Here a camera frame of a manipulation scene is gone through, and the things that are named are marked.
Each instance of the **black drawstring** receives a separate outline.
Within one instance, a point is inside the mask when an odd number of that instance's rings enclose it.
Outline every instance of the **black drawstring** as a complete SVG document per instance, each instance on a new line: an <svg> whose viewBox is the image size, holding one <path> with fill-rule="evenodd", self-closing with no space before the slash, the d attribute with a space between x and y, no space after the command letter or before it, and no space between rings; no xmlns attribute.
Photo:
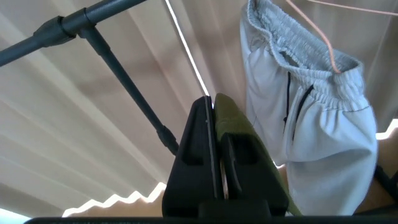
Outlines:
<svg viewBox="0 0 398 224"><path fill-rule="evenodd" d="M306 90L306 92L305 92L304 95L303 95L303 98L300 100L300 103L298 104L298 110L297 110L296 124L295 124L295 125L297 125L297 120L298 120L298 118L299 118L300 111L301 111L301 109L302 109L302 107L303 107L303 105L304 105L304 101L305 101L305 99L307 99L307 97L309 96L309 94L311 93L312 90L313 90L313 85L311 85L310 88L308 88L308 89ZM294 126L293 138L292 138L292 140L294 140L294 132L295 132L295 131L296 131L296 127Z"/></svg>
<svg viewBox="0 0 398 224"><path fill-rule="evenodd" d="M284 133L286 128L287 117L289 115L289 96L290 96L290 79L291 79L290 76L291 76L290 72L287 72L287 91L286 91L287 101L286 101L286 117L284 118L285 121Z"/></svg>

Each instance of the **metal pole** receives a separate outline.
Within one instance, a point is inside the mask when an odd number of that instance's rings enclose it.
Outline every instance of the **metal pole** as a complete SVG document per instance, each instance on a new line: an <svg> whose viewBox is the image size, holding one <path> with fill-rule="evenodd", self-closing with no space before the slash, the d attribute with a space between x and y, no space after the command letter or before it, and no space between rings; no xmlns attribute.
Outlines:
<svg viewBox="0 0 398 224"><path fill-rule="evenodd" d="M84 27L94 26L145 0L104 0L67 17L55 17L40 26L32 37L0 51L0 67L42 47L63 44Z"/></svg>
<svg viewBox="0 0 398 224"><path fill-rule="evenodd" d="M85 38L95 49L97 54L102 57L123 87L130 94L131 98L133 98L153 127L155 127L157 135L164 146L166 146L172 152L172 154L176 155L178 151L178 143L176 142L174 135L166 126L162 124L162 122L160 122L160 119L150 108L145 98L141 95L140 91L132 82L127 72L123 69L122 65L112 53L111 48L100 32L98 32L94 26L87 27L81 30L80 37Z"/></svg>

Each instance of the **olive green fabric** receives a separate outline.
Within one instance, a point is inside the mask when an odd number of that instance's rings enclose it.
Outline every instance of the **olive green fabric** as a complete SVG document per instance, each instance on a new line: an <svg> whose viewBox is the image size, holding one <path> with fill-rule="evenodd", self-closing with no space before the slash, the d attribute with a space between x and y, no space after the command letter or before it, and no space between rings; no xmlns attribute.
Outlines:
<svg viewBox="0 0 398 224"><path fill-rule="evenodd" d="M215 101L215 115L216 115L216 135L217 141L221 141L221 137L224 133L233 133L233 134L250 134L256 137L259 142L261 142L262 147L264 148L264 157L271 168L271 171L276 176L279 184L285 190L289 198L289 207L288 211L292 215L301 215L300 211L294 204L292 197L289 195L289 191L287 187L284 185L282 181L282 177L280 176L274 162L270 158L267 149L263 145L262 141L260 140L259 136L251 126L251 123L247 119L246 115L240 111L238 106L236 106L235 102L228 96L219 93L216 96Z"/></svg>

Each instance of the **elastic waistband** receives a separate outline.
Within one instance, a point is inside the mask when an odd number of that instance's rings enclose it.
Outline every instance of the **elastic waistband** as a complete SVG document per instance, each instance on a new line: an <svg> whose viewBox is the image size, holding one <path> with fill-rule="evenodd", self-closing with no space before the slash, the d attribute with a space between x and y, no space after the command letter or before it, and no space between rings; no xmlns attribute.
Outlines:
<svg viewBox="0 0 398 224"><path fill-rule="evenodd" d="M342 71L335 74L326 44L281 8L269 0L259 1L254 8L254 0L249 0L247 13L250 25L268 41L278 64L304 88L314 85L312 97L334 109L356 111L369 106L359 60L334 50L336 66ZM291 65L286 55L297 65Z"/></svg>

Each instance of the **hanging clothes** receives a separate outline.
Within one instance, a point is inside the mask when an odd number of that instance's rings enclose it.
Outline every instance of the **hanging clothes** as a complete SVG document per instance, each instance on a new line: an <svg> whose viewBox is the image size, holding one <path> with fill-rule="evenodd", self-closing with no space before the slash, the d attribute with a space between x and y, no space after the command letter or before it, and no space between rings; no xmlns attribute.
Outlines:
<svg viewBox="0 0 398 224"><path fill-rule="evenodd" d="M241 17L246 116L271 158L286 165L304 215L352 215L377 160L376 122L364 96L363 64L326 45L270 1Z"/></svg>

